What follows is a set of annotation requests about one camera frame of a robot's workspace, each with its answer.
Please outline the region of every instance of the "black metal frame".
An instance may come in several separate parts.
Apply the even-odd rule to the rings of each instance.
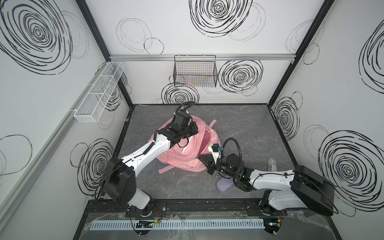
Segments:
[[[296,58],[293,63],[291,63],[287,70],[285,71],[279,85],[277,86],[276,90],[274,91],[269,103],[254,103],[254,104],[197,104],[197,105],[267,105],[268,109],[270,111],[271,117],[273,118],[276,128],[278,129],[281,139],[284,142],[284,145],[288,151],[289,156],[291,157],[291,160],[293,164],[296,166],[297,161],[295,159],[295,156],[293,155],[293,152],[288,144],[288,141],[285,139],[285,136],[283,134],[283,131],[279,125],[279,123],[276,121],[276,117],[274,116],[273,111],[271,110],[272,105],[277,100],[279,94],[281,93],[282,89],[284,88],[284,85],[287,83],[289,77],[293,73],[293,70],[299,63],[302,55],[304,54],[306,48],[310,44],[313,36],[317,32],[318,28],[320,27],[322,21],[324,20],[325,16],[327,15],[328,11],[330,10],[332,4],[335,0],[325,0],[316,15],[314,21],[312,22],[312,25],[310,26],[307,34],[304,37],[304,40],[302,41],[301,45],[299,46]],[[89,29],[95,38],[95,41],[103,54],[106,61],[110,61],[110,53],[108,51],[108,48],[101,36],[101,33],[99,29],[97,28],[96,22],[94,21],[94,18],[92,17],[92,14],[85,2],[85,0],[76,0],[77,5],[79,6],[80,11],[83,14],[83,17],[85,21],[87,22]],[[128,113],[127,119],[124,123],[124,126],[122,128],[122,131],[120,133],[118,142],[116,144],[113,156],[118,156],[126,131],[129,126],[130,119],[132,117],[132,113],[135,109],[135,105],[133,104],[129,94],[121,80],[118,81],[118,86],[120,91],[122,92],[130,111]],[[145,105],[176,105],[176,104],[145,104]],[[166,205],[166,212],[176,212],[180,211],[180,209],[183,209],[183,211],[234,211],[234,210],[244,210],[247,211],[247,214],[250,216],[259,216],[259,212],[257,212],[256,206],[260,202],[261,199],[160,199],[155,200],[155,205],[161,206]],[[118,212],[126,212],[127,209],[121,208],[117,203],[115,203],[113,200],[90,200],[88,201],[88,204],[84,210],[83,216],[80,220],[80,223],[78,225],[77,231],[74,236],[74,240],[79,239],[81,231],[86,223],[86,220],[88,218],[89,213],[97,213],[97,212],[108,212],[108,213],[118,213]],[[332,228],[335,237],[337,240],[341,240],[341,236],[339,232],[337,231],[336,226],[334,225],[332,219],[330,217],[326,218],[330,227]]]

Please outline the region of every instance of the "mesh basket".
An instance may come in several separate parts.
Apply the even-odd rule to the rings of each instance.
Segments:
[[[97,122],[124,71],[121,62],[109,62],[87,93],[74,117],[79,122]]]
[[[193,87],[216,87],[217,69],[215,55],[175,55],[173,82]]]

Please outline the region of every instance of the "robotic arm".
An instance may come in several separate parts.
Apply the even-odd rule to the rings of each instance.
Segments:
[[[149,215],[153,208],[153,198],[143,190],[136,188],[136,176],[161,153],[167,151],[182,138],[198,133],[196,123],[186,111],[194,102],[180,105],[172,121],[164,128],[156,130],[153,141],[137,151],[108,162],[101,182],[102,189],[117,203],[135,206],[141,215]],[[239,155],[224,156],[228,141],[234,141]],[[286,208],[309,208],[316,213],[333,215],[334,185],[304,166],[283,172],[263,172],[245,167],[241,150],[234,138],[228,138],[223,146],[209,146],[211,154],[200,155],[199,159],[207,167],[209,174],[219,171],[233,179],[233,183],[242,191],[268,189],[259,203],[260,211],[269,215]]]

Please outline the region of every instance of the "gray floor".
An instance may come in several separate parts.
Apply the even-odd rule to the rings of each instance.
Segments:
[[[176,107],[136,106],[119,157],[147,143],[153,131],[173,116]],[[213,129],[222,143],[229,137],[237,139],[247,167],[266,171],[271,157],[276,160],[278,171],[293,169],[266,105],[193,106],[188,110],[207,124],[216,119]],[[237,152],[233,142],[228,143],[225,152],[226,155]],[[167,164],[153,160],[136,178],[137,187],[156,199],[253,198],[262,197],[264,192],[257,190],[246,193],[233,186],[221,193],[216,188],[216,182],[221,178],[217,172],[211,176],[206,171],[189,172],[173,168],[159,174],[158,170],[165,166]]]

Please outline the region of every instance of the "black wire basket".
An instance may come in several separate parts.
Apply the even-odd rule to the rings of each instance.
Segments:
[[[216,87],[217,68],[215,55],[175,55],[174,86]]]

